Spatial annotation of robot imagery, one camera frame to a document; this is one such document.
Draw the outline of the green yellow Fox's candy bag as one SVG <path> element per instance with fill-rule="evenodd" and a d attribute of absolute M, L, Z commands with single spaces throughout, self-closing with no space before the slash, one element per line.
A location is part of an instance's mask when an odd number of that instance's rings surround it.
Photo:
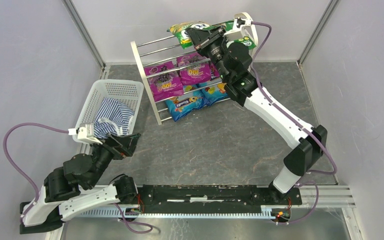
<path fill-rule="evenodd" d="M 187 29 L 192 28 L 202 30 L 209 28 L 210 26 L 210 24 L 203 21 L 188 21 L 174 24 L 168 27 L 166 31 L 175 36 L 178 39 L 180 46 L 183 49 L 186 49 L 192 46 L 192 40 L 187 33 Z"/>

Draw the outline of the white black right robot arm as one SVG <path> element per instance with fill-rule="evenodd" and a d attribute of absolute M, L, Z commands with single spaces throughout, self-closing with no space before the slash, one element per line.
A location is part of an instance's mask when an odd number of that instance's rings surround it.
<path fill-rule="evenodd" d="M 313 127 L 276 101 L 258 79 L 249 48 L 239 42 L 228 44 L 225 32 L 221 26 L 186 29 L 197 53 L 214 64 L 228 97 L 268 123 L 291 148 L 269 185 L 273 194 L 283 197 L 325 155 L 327 130 Z"/>

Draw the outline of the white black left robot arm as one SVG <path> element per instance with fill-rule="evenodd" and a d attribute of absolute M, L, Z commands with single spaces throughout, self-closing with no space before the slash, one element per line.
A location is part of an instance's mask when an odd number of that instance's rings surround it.
<path fill-rule="evenodd" d="M 113 160 L 131 157 L 141 134 L 109 135 L 92 143 L 90 154 L 79 153 L 44 179 L 38 199 L 20 204 L 19 233 L 46 233 L 75 216 L 107 204 L 131 204 L 138 195 L 132 177 L 122 174 L 108 186 L 93 191 Z"/>

